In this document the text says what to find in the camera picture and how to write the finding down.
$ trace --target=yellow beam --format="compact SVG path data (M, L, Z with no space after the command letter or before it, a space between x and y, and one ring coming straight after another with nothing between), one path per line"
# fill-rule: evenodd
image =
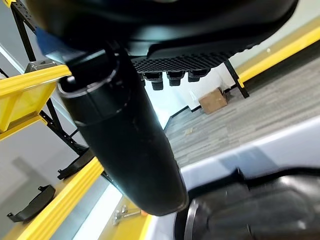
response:
M320 17L316 17L235 70L244 82L320 40Z
M16 0L3 0L3 2L8 8L10 8L11 3L15 3Z
M38 216L30 223L16 224L4 240L50 239L102 172L102 165L94 157L78 173L56 187L52 202Z
M38 122L38 121L42 121L44 124L47 124L46 120L44 120L41 116L36 115L28 120L23 121L20 124L16 124L15 126L10 127L10 129L8 129L5 132L0 133L0 141L10 137L11 135L15 134L16 132L18 132L18 131Z
M119 222L118 225L113 225L114 213L116 210L120 210L123 205L126 205L128 209L137 208L129 199L123 196L98 240L144 240L146 238L149 224L153 218L150 214L133 216Z
M38 71L28 72L1 80L0 97L34 88L40 84L55 82L57 79L71 75L66 65L58 65Z
M5 109L3 109L3 112L1 112L1 120L0 120L0 132L4 132L8 129L11 117L14 113L14 109L16 106L16 103L18 102L19 98L21 97L22 93L18 92L15 95L12 95L8 102L6 103Z

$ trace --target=black bracket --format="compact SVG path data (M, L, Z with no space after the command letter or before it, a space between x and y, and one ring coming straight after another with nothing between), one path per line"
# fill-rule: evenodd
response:
M41 191L23 210L13 215L10 212L7 216L14 222L25 222L37 216L54 198L55 188L51 185L39 186Z
M239 83L239 76L238 74L236 73L234 67L231 65L229 59L227 59L225 62L224 62L224 65L226 66L226 69L228 69L231 77L233 78L234 82L235 82L235 85L238 87L238 89L240 90L242 96L246 99L248 97L250 97L248 91L242 87Z
M85 165L87 165L94 158L94 156L95 154L90 150L90 148L88 148L81 156L79 156L76 160L74 160L65 169L58 170L58 173L59 173L58 179L62 180L77 173Z

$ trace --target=black rubber cover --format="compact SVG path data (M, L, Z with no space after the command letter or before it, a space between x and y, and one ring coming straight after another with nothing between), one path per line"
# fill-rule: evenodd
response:
M152 215L180 211L189 200L169 141L129 57L114 57L115 70L100 82L71 91L61 79L60 96L122 193Z
M10 218L14 223L25 222L36 217L54 198L55 188L51 185L39 186L38 189L41 191L23 210L13 215L10 212L7 217Z
M79 172L85 165L87 165L93 158L95 154L88 148L81 156L77 157L69 166L65 169L58 170L58 179L66 179L71 177L73 174Z

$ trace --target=black clamp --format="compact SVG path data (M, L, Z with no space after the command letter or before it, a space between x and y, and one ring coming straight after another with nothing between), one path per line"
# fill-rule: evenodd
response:
M13 215L10 212L7 216L14 222L25 222L37 216L54 198L55 188L51 185L39 186L41 192L23 210Z
M77 173L85 165L87 165L94 157L95 157L95 154L90 150L90 148L88 148L87 150L85 150L85 152L81 156L79 156L76 160L74 160L65 169L58 170L58 173L59 173L58 179L62 180Z

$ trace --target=white wall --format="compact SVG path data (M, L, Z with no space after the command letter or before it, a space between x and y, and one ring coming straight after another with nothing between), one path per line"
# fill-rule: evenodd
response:
M235 84L224 63L212 68L207 76L200 78L198 82L188 82L188 75L185 74L181 85L174 87L191 110L198 107L199 98L221 87L223 90Z
M320 15L319 0L300 0L293 16L286 22L275 34L263 41L257 46L249 50L237 53L230 58L230 62L234 68L239 67L247 60L253 58L262 51L266 51L268 47L278 42L285 36L294 32L312 19Z
M177 87L169 86L167 74L164 73L162 77L163 90L154 91L150 81L145 81L145 90L158 116L159 122L162 128L164 128L170 116L186 107L187 103L177 91Z

